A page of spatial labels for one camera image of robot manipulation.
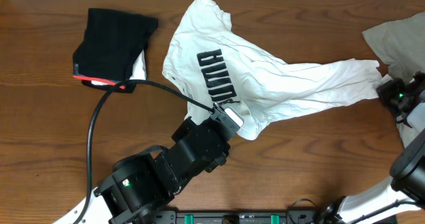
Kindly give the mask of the white t-shirt black logo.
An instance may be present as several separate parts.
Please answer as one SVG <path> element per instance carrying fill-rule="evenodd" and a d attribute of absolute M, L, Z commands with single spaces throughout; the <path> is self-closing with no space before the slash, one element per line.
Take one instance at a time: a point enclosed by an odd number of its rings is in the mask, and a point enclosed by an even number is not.
<path fill-rule="evenodd" d="M 232 107 L 238 134 L 254 140 L 272 122 L 375 99 L 382 76 L 375 60 L 288 64 L 235 35 L 229 13 L 194 0 L 175 31 L 163 76 L 193 99 L 187 116 L 207 119 L 207 106 Z"/>

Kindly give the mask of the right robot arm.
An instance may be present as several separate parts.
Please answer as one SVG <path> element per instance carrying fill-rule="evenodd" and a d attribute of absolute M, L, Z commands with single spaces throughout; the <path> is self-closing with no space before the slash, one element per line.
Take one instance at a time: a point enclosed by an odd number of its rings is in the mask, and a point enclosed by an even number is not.
<path fill-rule="evenodd" d="M 378 223 L 424 208 L 424 73 L 416 72 L 408 84 L 401 78 L 389 80 L 377 88 L 377 93 L 396 123 L 418 134 L 396 158 L 386 179 L 332 203 L 314 223 Z"/>

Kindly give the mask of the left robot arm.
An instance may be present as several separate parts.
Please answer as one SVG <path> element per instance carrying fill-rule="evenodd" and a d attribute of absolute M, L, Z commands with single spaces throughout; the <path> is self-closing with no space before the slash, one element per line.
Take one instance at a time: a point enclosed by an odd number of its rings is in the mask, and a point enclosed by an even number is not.
<path fill-rule="evenodd" d="M 59 223 L 149 223 L 192 178 L 226 163 L 229 139 L 243 119 L 226 109 L 201 124 L 187 118 L 172 135 L 175 144 L 153 157 L 148 151 L 118 161 L 111 175 L 61 217 Z"/>

